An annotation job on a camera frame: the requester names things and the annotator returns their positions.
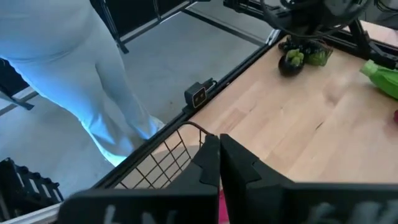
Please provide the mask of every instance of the metal wire rack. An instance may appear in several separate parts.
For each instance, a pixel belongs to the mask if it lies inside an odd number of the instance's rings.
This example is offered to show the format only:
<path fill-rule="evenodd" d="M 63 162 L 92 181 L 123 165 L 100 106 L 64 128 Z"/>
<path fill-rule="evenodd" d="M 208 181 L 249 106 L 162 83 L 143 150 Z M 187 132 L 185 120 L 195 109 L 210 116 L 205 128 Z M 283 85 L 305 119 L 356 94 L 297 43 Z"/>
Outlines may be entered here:
<path fill-rule="evenodd" d="M 132 165 L 133 170 L 116 188 L 161 189 L 168 186 L 188 166 L 206 135 L 212 134 L 196 123 L 182 123 L 146 158 Z"/>

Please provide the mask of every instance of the concrete floor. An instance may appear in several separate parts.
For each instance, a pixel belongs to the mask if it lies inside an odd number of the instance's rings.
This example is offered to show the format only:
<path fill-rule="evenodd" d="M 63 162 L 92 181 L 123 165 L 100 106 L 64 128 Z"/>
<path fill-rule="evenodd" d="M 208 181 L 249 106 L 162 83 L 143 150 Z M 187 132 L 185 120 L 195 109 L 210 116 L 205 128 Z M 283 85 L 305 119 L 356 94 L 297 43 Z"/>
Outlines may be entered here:
<path fill-rule="evenodd" d="M 221 0 L 193 8 L 260 39 L 271 31 L 264 22 L 224 8 Z M 127 48 L 130 53 L 123 60 L 137 96 L 153 115 L 168 122 L 185 106 L 186 88 L 210 77 L 220 79 L 258 46 L 180 13 Z M 66 197 L 91 187 L 113 168 L 69 112 L 40 96 L 30 102 L 35 105 L 31 111 L 16 108 L 0 116 L 0 160 L 11 157 L 59 182 Z M 106 102 L 111 116 L 134 135 L 112 102 Z M 135 139 L 137 147 L 142 144 Z"/>

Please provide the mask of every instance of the wooden countertop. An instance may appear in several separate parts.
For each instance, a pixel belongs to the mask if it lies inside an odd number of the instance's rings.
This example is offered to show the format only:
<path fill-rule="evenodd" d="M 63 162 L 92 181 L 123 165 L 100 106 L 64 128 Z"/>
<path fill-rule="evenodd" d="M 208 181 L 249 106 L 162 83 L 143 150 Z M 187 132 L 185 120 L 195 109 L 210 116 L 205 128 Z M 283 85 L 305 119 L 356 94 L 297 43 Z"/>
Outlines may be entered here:
<path fill-rule="evenodd" d="M 398 44 L 393 30 L 367 22 L 364 28 L 374 39 Z M 335 50 L 325 67 L 306 66 L 286 79 L 277 69 L 280 56 L 271 49 L 191 121 L 213 134 L 228 133 L 292 180 L 398 182 L 398 124 L 392 120 L 398 102 L 359 73 L 365 61 Z M 183 126 L 180 134 L 194 153 L 198 130 Z M 166 143 L 174 147 L 179 139 L 174 134 Z M 161 145 L 152 154 L 165 152 Z M 132 187 L 132 179 L 124 183 Z"/>

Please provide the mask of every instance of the person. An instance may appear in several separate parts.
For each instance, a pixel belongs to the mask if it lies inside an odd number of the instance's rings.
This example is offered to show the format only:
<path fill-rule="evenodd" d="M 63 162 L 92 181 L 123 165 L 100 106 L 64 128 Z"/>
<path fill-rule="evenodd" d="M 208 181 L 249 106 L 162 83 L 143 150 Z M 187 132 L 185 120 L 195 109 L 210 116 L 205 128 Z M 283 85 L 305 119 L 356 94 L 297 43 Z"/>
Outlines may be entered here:
<path fill-rule="evenodd" d="M 104 94 L 141 138 L 164 126 L 134 95 L 118 47 L 89 0 L 1 0 L 0 58 L 74 114 L 114 166 L 134 146 L 105 112 Z"/>

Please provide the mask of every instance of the person's leg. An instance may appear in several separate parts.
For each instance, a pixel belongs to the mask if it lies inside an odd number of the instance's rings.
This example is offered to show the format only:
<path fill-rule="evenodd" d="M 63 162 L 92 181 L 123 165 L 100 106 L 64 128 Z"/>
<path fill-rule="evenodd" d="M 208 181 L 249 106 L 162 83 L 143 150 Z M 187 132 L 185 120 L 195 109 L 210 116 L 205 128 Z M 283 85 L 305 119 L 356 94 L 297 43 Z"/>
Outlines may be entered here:
<path fill-rule="evenodd" d="M 117 166 L 134 147 L 104 110 L 104 93 L 94 61 L 90 63 L 76 51 L 54 62 L 18 65 L 16 69 L 40 95 L 74 114 L 104 157 Z"/>
<path fill-rule="evenodd" d="M 164 127 L 163 122 L 151 116 L 133 93 L 118 47 L 108 28 L 98 17 L 96 41 L 92 47 L 98 50 L 96 68 L 106 94 L 119 106 L 126 122 L 141 138 L 149 139 Z"/>

